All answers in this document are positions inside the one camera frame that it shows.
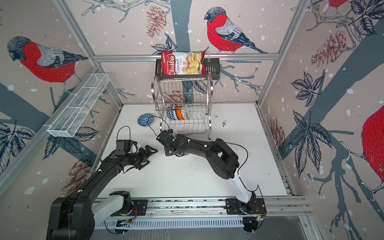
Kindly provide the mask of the orange plastic bowl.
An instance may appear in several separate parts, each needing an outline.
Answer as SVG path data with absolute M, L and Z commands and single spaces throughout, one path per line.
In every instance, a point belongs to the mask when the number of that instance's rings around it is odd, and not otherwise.
M 175 113 L 176 113 L 176 116 L 177 116 L 178 120 L 184 120 L 180 106 L 176 107 Z

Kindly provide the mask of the stainless steel dish rack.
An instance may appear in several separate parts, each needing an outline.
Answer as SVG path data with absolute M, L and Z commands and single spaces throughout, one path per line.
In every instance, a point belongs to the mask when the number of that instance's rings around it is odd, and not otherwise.
M 175 134 L 207 135 L 212 138 L 213 80 L 203 78 L 159 80 L 155 75 L 151 93 L 160 117 L 160 130 L 171 129 Z M 189 120 L 171 121 L 167 109 L 177 106 L 189 110 Z

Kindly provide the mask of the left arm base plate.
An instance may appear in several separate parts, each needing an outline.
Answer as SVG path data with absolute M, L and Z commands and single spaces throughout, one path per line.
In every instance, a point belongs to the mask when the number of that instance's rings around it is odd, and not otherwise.
M 135 217 L 145 216 L 148 206 L 148 200 L 133 199 L 131 200 L 131 207 L 123 207 L 122 209 L 114 212 L 111 217 Z

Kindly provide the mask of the blue floral ceramic bowl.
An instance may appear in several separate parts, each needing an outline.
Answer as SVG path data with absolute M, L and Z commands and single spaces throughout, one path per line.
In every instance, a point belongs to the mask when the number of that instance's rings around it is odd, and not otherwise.
M 176 114 L 176 110 L 175 110 L 175 109 L 173 109 L 173 116 L 174 116 L 174 120 L 175 120 L 175 121 L 178 120 L 178 117 L 177 117 L 177 114 Z

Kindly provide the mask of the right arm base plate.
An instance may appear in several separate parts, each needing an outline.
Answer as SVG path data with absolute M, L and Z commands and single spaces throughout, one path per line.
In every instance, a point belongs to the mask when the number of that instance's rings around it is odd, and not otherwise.
M 225 209 L 228 215 L 261 215 L 267 214 L 265 201 L 262 198 L 251 200 L 245 204 L 236 198 L 225 199 Z

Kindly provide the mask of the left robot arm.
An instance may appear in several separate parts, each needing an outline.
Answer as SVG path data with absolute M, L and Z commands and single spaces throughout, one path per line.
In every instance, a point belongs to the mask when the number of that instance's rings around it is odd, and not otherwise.
M 57 198 L 51 205 L 47 229 L 48 240 L 88 240 L 95 227 L 113 213 L 138 215 L 128 191 L 117 191 L 101 203 L 94 201 L 125 167 L 141 170 L 149 164 L 149 157 L 157 150 L 146 145 L 136 153 L 123 150 L 112 151 L 102 162 L 98 170 L 83 183 L 77 191 L 65 198 Z

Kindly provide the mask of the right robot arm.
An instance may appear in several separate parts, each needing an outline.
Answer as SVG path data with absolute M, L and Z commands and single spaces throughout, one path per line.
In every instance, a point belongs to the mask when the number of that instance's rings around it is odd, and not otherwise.
M 205 158 L 215 174 L 229 182 L 236 194 L 235 202 L 227 204 L 229 214 L 247 215 L 256 209 L 253 207 L 256 194 L 249 190 L 242 180 L 239 157 L 224 140 L 204 142 L 162 131 L 157 136 L 157 141 L 164 146 L 166 156 L 182 157 L 192 154 Z

